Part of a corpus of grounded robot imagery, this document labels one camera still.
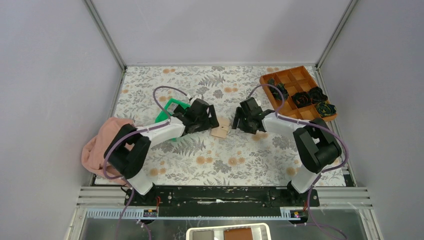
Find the beige blue card holder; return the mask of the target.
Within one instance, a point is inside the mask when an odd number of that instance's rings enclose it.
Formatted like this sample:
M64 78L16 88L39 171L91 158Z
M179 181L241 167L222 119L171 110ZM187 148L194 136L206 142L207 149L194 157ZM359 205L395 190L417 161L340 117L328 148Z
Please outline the beige blue card holder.
M218 117L217 120L219 125L210 131L210 135L225 139L230 131L230 120L225 117Z

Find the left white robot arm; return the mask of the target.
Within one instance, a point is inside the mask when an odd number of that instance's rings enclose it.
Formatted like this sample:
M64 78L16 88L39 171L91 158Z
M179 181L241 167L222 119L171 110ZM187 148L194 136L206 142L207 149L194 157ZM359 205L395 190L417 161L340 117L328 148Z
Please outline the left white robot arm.
M136 191L136 199L148 206L155 200L154 183L143 170L149 150L168 140L218 126L215 107L196 98L189 107L177 108L164 121L145 127L122 126L104 152L104 160Z

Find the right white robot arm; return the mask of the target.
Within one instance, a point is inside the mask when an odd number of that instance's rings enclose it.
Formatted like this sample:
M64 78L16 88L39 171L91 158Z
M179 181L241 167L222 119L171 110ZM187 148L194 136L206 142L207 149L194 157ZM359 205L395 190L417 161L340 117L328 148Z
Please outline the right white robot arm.
M342 147L321 118L304 121L271 109L263 110L253 97L240 102L232 128L250 134L258 131L279 134L294 140L301 167L289 182L291 189L286 193L287 201L293 206L299 206L307 199L306 191L319 174L342 155Z

